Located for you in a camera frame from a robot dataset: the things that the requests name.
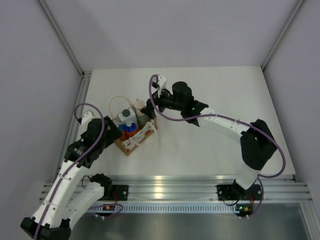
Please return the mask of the orange bottle blue pump top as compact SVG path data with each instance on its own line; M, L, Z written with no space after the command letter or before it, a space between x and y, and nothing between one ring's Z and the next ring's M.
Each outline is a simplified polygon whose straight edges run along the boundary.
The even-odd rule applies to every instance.
M124 124L124 129L128 138L132 138L139 131L136 123L132 121L126 121Z

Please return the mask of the white bottle grey cap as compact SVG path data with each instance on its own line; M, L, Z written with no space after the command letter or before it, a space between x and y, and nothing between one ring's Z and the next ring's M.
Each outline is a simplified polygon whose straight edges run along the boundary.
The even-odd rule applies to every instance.
M135 123L136 125L138 124L136 113L132 108L124 109L117 116L123 125L125 125L126 122L132 122L132 123Z

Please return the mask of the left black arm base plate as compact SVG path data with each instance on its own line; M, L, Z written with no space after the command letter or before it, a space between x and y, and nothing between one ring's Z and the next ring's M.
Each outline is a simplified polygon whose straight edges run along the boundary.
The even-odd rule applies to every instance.
M129 195L129 186L123 184L114 184L112 186L110 199L114 202L127 201Z

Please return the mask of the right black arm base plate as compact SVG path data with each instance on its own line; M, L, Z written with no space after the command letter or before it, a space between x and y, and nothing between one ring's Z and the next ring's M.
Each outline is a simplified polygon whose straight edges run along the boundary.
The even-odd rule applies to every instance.
M236 184L220 184L216 186L219 201L259 201L262 197L262 189L254 184L248 189L243 189Z

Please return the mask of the burlap watermelon canvas bag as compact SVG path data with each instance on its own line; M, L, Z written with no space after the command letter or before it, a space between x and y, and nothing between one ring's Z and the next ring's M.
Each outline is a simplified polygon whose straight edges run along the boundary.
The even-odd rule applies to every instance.
M117 98L126 100L128 108L124 108L117 115L114 115L111 110L111 103ZM112 96L108 101L108 111L111 119L122 133L121 137L114 143L125 156L129 156L138 147L152 146L158 139L157 120L142 113L144 107L145 102L143 100L137 99L135 102L131 102L129 98L123 95Z

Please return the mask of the small orange blue pump bottle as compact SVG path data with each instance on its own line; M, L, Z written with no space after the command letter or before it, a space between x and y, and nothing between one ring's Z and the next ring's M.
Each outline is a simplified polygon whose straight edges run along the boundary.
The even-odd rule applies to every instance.
M125 131L124 125L123 124L118 124L117 128L121 131L122 135L119 138L122 142L126 141L128 139L127 133Z

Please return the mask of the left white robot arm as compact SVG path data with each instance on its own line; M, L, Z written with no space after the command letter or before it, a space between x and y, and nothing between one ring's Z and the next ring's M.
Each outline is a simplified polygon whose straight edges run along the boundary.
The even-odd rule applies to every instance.
M34 240L67 240L78 220L98 200L113 194L112 179L102 173L90 177L82 192L72 197L78 183L102 152L122 135L109 116L94 118L80 140L68 146L60 172L40 207L20 227Z

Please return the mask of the grey pump bottle beige top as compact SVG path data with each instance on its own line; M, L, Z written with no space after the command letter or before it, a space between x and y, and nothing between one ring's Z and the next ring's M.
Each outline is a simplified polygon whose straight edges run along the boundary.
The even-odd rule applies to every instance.
M138 126L140 129L142 129L146 125L146 123L150 121L150 118L146 114L141 112L141 110L145 107L145 102L143 100L137 99L134 102L133 106L135 108Z

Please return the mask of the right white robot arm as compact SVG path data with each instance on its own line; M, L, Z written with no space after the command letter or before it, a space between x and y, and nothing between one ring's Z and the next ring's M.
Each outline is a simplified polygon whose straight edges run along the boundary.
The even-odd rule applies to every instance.
M142 113L151 119L166 109L174 110L181 115L178 121L212 130L239 145L243 166L229 187L229 192L238 200L246 198L261 170L277 150L266 122L261 119L243 122L222 115L206 103L196 100L191 88L183 81L175 82L172 90L168 90L166 81L153 75L148 90L149 99Z

